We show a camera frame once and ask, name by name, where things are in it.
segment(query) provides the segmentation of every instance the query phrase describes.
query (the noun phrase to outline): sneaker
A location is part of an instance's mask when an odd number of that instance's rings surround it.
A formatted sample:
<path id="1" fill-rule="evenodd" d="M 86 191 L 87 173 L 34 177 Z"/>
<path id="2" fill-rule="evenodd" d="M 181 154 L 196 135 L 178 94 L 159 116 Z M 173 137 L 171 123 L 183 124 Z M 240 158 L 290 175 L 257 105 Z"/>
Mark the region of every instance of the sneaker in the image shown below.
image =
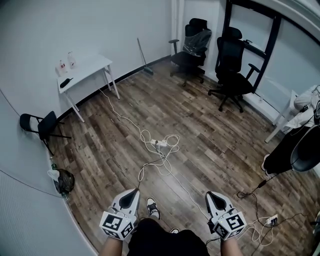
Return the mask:
<path id="1" fill-rule="evenodd" d="M 161 218 L 160 211 L 157 207 L 156 201 L 152 197 L 148 197 L 148 199 L 146 200 L 146 207 L 149 211 L 150 216 L 151 215 L 156 216 L 158 220 L 160 220 Z"/>
<path id="2" fill-rule="evenodd" d="M 261 165 L 261 169 L 262 169 L 262 171 L 264 171 L 264 172 L 267 171 L 267 170 L 265 169 L 265 167 L 264 167 L 264 164 L 265 164 L 265 161 L 266 161 L 266 159 L 267 159 L 268 156 L 270 156 L 270 154 L 266 154 L 266 155 L 264 156 L 264 158 L 263 158 L 263 163 L 262 163 L 262 165 Z"/>
<path id="3" fill-rule="evenodd" d="M 175 227 L 175 228 L 171 229 L 170 234 L 178 234 L 179 232 L 180 232 L 180 230 Z"/>

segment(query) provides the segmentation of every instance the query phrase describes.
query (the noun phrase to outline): floor plank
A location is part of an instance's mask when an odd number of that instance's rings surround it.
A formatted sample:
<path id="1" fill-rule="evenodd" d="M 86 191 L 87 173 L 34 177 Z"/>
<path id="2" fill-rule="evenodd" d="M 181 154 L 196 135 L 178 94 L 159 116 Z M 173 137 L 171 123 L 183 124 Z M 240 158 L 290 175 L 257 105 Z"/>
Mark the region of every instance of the floor plank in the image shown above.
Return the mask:
<path id="1" fill-rule="evenodd" d="M 254 221 L 254 198 L 239 199 L 236 194 L 252 191 L 265 178 L 260 167 L 262 159 L 277 146 L 283 134 L 266 144 L 264 140 L 273 126 L 247 103 L 241 103 L 244 113 L 239 113 L 237 106 L 228 100 L 223 112 L 219 112 L 221 97 L 207 94 L 215 86 L 210 80 L 205 79 L 203 84 L 192 80 L 182 87 L 180 77 L 169 76 L 168 61 L 152 69 L 153 76 L 141 71 L 119 82 L 120 100 L 113 92 L 104 91 L 114 109 L 141 130 L 149 130 L 153 139 L 161 140 L 168 134 L 180 136 L 180 150 L 169 157 L 172 173 L 204 212 L 207 212 L 206 192 L 216 191 L 230 197 L 248 223 Z M 141 166 L 157 156 L 149 154 L 132 123 L 112 112 L 102 93 L 79 109 L 85 123 L 74 112 L 70 113 L 61 128 L 72 139 L 55 138 L 50 146 L 59 168 L 75 175 L 68 203 L 83 232 L 100 251 L 106 239 L 99 228 L 103 211 L 118 193 L 138 186 Z M 152 196 L 161 210 L 160 224 L 165 230 L 190 229 L 203 241 L 211 238 L 207 220 L 173 176 L 161 176 L 148 166 L 139 189 L 140 218 L 147 216 L 146 199 Z M 281 221 L 302 212 L 312 220 L 320 208 L 320 185 L 313 171 L 288 171 L 255 194 L 260 217 L 278 214 Z M 259 247 L 257 255 L 310 253 L 312 228 L 303 216 L 288 220 L 273 233 L 272 245 Z M 251 236 L 252 231 L 248 231 L 238 241 L 244 255 L 251 255 L 258 246 Z M 265 242 L 270 241 L 271 235 L 267 235 Z M 128 252 L 128 246 L 125 248 L 123 255 Z M 210 243 L 208 251 L 219 255 L 219 242 Z"/>

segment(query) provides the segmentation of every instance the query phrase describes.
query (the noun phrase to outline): bottle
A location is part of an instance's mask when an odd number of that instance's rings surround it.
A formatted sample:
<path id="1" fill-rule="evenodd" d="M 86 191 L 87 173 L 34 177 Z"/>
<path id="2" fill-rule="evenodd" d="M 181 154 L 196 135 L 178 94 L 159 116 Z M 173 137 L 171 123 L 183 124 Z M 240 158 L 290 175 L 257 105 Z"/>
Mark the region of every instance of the bottle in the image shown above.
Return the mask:
<path id="1" fill-rule="evenodd" d="M 68 58 L 70 69 L 76 68 L 76 60 L 72 55 L 72 51 L 68 52 L 68 57 L 67 58 Z"/>
<path id="2" fill-rule="evenodd" d="M 50 157 L 50 162 L 51 162 L 51 168 L 52 168 L 52 170 L 58 169 L 57 165 L 54 163 L 54 159 L 53 159 L 52 156 Z"/>
<path id="3" fill-rule="evenodd" d="M 59 67 L 60 67 L 60 73 L 61 73 L 60 75 L 67 73 L 66 65 L 62 62 L 62 60 L 60 60 Z"/>

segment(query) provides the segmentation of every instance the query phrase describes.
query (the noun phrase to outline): black pants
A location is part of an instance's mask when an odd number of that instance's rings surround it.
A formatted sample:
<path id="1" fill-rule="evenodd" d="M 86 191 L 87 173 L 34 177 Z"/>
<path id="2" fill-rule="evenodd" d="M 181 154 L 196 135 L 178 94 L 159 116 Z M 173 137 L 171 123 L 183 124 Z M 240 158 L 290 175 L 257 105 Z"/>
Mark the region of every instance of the black pants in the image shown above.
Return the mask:
<path id="1" fill-rule="evenodd" d="M 291 170 L 292 151 L 309 129 L 310 127 L 299 127 L 284 136 L 283 140 L 264 161 L 263 167 L 268 174 L 280 174 Z"/>
<path id="2" fill-rule="evenodd" d="M 191 230 L 166 232 L 155 220 L 145 218 L 132 234 L 127 256 L 209 256 L 207 247 Z"/>

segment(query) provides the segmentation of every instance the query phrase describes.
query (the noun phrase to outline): black office chair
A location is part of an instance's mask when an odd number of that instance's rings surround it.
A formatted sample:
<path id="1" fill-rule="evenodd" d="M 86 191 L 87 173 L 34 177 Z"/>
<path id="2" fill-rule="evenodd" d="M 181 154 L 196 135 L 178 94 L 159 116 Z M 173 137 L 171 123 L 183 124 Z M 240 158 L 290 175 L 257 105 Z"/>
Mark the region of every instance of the black office chair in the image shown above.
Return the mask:
<path id="1" fill-rule="evenodd" d="M 239 29 L 228 27 L 222 37 L 217 39 L 219 65 L 215 72 L 216 77 L 219 79 L 218 84 L 222 85 L 222 87 L 218 90 L 209 90 L 208 95 L 210 96 L 212 93 L 225 95 L 219 111 L 223 110 L 223 105 L 230 98 L 238 105 L 240 113 L 242 113 L 244 110 L 235 97 L 239 96 L 239 99 L 242 100 L 242 95 L 252 93 L 253 86 L 248 79 L 254 71 L 260 72 L 256 66 L 249 64 L 251 69 L 246 77 L 239 73 L 245 49 L 245 43 L 241 38 L 242 34 Z"/>
<path id="2" fill-rule="evenodd" d="M 177 53 L 178 39 L 170 40 L 169 43 L 174 46 L 174 55 L 171 61 L 179 66 L 178 70 L 170 73 L 172 77 L 177 73 L 185 74 L 185 81 L 182 86 L 186 86 L 187 77 L 194 75 L 200 78 L 200 83 L 204 79 L 198 75 L 197 67 L 203 66 L 206 59 L 206 46 L 211 37 L 211 30 L 207 28 L 207 21 L 199 18 L 192 18 L 185 26 L 185 39 L 182 51 Z"/>
<path id="3" fill-rule="evenodd" d="M 30 126 L 30 118 L 33 117 L 38 121 L 38 131 L 32 130 Z M 24 129 L 27 132 L 36 133 L 39 134 L 40 140 L 43 141 L 46 148 L 49 150 L 52 156 L 54 154 L 49 148 L 48 145 L 48 137 L 59 137 L 59 138 L 67 138 L 71 139 L 69 136 L 63 136 L 61 129 L 58 124 L 65 124 L 64 122 L 58 122 L 55 112 L 51 111 L 49 114 L 46 115 L 45 118 L 41 118 L 39 116 L 31 115 L 31 114 L 22 114 L 20 116 L 20 127 Z M 52 132 L 55 130 L 55 128 L 58 126 L 61 135 L 52 134 Z"/>
<path id="4" fill-rule="evenodd" d="M 320 126 L 311 127 L 291 153 L 292 169 L 306 172 L 320 163 Z"/>

